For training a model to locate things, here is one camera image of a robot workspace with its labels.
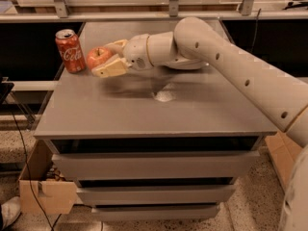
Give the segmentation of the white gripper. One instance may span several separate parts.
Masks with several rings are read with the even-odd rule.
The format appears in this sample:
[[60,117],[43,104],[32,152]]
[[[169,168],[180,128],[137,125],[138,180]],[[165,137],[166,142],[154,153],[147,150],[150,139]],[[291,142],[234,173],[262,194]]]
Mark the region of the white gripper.
[[131,66],[135,70],[149,70],[153,67],[148,57],[148,34],[120,39],[105,45],[113,55],[107,62],[98,65],[91,72],[100,78],[126,74]]

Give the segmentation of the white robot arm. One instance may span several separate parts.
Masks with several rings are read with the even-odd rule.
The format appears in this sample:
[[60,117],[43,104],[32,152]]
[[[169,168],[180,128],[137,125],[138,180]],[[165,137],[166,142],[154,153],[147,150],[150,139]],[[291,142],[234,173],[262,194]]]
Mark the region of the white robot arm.
[[101,78],[128,69],[166,65],[188,69],[213,66],[279,130],[302,147],[287,187],[278,231],[304,231],[308,226],[308,84],[264,62],[221,37],[196,17],[180,20],[173,31],[138,35],[107,44],[107,59],[91,69]]

